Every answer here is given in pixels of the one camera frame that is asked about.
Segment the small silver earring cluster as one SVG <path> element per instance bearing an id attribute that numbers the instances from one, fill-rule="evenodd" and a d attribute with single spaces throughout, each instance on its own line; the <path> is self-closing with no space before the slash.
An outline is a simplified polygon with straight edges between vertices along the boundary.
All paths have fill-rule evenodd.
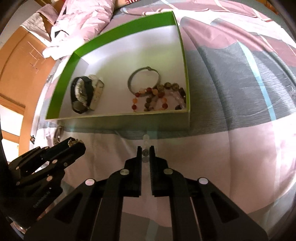
<path id="1" fill-rule="evenodd" d="M 75 139 L 75 138 L 70 138 L 69 141 L 68 141 L 68 146 L 72 147 L 72 146 L 74 146 L 74 145 L 76 145 L 78 143 L 84 144 L 82 140 Z"/>

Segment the small clear bead earring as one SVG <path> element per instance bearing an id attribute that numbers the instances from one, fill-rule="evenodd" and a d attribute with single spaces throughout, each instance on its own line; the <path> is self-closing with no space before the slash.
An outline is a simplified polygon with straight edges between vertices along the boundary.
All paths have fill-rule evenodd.
<path id="1" fill-rule="evenodd" d="M 143 136 L 143 145 L 142 145 L 142 162 L 147 163 L 149 161 L 149 148 L 150 148 L 150 142 L 149 142 L 149 135 L 145 134 Z"/>

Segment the black strap watch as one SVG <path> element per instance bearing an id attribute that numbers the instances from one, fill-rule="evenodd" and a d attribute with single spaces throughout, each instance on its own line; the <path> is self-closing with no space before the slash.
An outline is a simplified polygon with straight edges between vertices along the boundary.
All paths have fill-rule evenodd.
<path id="1" fill-rule="evenodd" d="M 87 76 L 74 78 L 70 87 L 70 97 L 72 109 L 75 113 L 83 114 L 88 111 L 92 98 L 94 87 L 92 80 Z"/>

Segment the wooden wardrobe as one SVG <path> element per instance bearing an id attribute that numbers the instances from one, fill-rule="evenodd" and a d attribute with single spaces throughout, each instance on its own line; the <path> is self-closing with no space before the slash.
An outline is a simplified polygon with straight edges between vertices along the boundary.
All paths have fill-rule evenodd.
<path id="1" fill-rule="evenodd" d="M 46 46 L 24 27 L 18 27 L 1 48 L 1 101 L 23 115 L 19 154 L 29 150 L 39 97 L 56 61 L 42 55 Z"/>

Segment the green cardboard box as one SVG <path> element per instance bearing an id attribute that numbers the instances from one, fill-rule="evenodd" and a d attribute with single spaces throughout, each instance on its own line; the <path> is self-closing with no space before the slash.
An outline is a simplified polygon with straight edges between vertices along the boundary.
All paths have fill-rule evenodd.
<path id="1" fill-rule="evenodd" d="M 70 87 L 76 77 L 96 75 L 104 90 L 95 110 L 72 109 Z M 183 42 L 173 12 L 130 21 L 99 35 L 73 52 L 55 86 L 46 119 L 84 130 L 180 131 L 190 126 L 190 100 L 167 90 L 153 111 L 134 93 L 157 83 L 189 90 Z"/>

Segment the patterned bed quilt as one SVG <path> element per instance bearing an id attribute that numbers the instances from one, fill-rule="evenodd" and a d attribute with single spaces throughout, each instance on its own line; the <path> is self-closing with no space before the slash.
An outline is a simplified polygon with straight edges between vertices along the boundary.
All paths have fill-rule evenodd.
<path id="1" fill-rule="evenodd" d="M 107 29 L 173 11 L 184 43 L 190 129 L 150 132 L 158 156 L 206 177 L 266 230 L 295 240 L 295 41 L 256 1 L 141 1 Z"/>

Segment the pink jacket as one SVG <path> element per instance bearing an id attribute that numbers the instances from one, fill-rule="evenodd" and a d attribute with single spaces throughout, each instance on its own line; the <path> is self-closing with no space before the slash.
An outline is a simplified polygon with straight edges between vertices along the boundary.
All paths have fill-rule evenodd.
<path id="1" fill-rule="evenodd" d="M 43 56 L 54 60 L 70 56 L 109 24 L 114 7 L 115 1 L 65 1 Z"/>

